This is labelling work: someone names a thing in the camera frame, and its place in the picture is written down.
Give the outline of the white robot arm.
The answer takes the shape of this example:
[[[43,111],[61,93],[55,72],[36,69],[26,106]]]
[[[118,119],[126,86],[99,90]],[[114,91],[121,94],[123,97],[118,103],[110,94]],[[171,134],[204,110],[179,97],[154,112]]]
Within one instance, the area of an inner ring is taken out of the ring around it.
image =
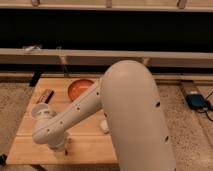
[[[37,104],[33,141],[58,148],[66,130],[99,110],[106,115],[121,171],[176,171],[156,82],[146,66],[132,60],[113,64],[61,113]]]

